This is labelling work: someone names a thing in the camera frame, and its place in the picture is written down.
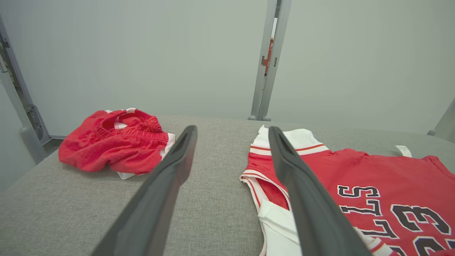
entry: crumpled red shorts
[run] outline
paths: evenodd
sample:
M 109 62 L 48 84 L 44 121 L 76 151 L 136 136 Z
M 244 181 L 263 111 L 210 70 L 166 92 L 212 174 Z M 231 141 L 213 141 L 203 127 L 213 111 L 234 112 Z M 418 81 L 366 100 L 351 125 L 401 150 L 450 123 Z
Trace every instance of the crumpled red shorts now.
M 135 108 L 101 110 L 66 137 L 59 160 L 86 172 L 109 164 L 127 179 L 151 172 L 174 143 L 175 135 L 163 132 L 155 116 Z

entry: white tag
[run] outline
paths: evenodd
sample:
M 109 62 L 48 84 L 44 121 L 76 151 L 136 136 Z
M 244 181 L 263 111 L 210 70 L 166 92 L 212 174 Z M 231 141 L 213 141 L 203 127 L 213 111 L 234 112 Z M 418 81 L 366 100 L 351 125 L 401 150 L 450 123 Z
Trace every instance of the white tag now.
M 411 154 L 411 151 L 409 151 L 409 149 L 406 147 L 406 146 L 398 146 L 398 145 L 395 145 L 398 150 L 401 152 L 401 154 L 403 156 L 407 156 L 407 157 L 411 157 L 412 158 L 412 154 Z

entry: floor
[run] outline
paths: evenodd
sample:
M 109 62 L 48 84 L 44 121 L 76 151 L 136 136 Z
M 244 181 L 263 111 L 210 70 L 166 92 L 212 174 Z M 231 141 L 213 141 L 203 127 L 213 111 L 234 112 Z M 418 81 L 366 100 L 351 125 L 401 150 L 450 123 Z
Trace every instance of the floor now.
M 44 150 L 46 151 L 46 157 L 50 156 L 54 153 L 59 147 L 60 144 L 63 142 L 63 139 L 52 139 L 48 143 L 43 145 Z

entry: gray fabric surface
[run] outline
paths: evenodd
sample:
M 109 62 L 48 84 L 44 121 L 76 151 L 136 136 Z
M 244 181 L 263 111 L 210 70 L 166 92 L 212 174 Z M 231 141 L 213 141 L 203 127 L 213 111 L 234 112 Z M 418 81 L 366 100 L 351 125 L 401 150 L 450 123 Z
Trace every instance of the gray fabric surface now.
M 334 151 L 353 148 L 397 156 L 394 145 L 406 145 L 413 157 L 435 155 L 455 172 L 455 144 L 428 135 L 247 120 L 158 120 L 177 136 L 195 124 L 199 135 L 190 177 L 175 205 L 166 256 L 259 255 L 263 238 L 257 213 L 248 187 L 238 178 L 262 124 L 310 129 Z M 2 194 L 1 254 L 90 254 L 146 178 L 121 180 L 109 168 L 84 173 L 60 163 L 55 152 Z

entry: white wall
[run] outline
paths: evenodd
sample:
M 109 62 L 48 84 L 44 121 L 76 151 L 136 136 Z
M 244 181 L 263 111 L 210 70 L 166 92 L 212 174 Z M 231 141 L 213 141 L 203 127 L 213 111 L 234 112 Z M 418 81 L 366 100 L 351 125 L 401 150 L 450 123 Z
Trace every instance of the white wall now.
M 246 119 L 265 0 L 1 0 L 49 135 L 102 109 Z
M 0 76 L 0 191 L 3 192 L 30 171 L 35 162 L 22 141 L 22 123 L 6 94 L 4 86 L 13 86 L 9 75 L 0 73 Z
M 455 1 L 292 1 L 273 121 L 427 133 L 455 97 Z

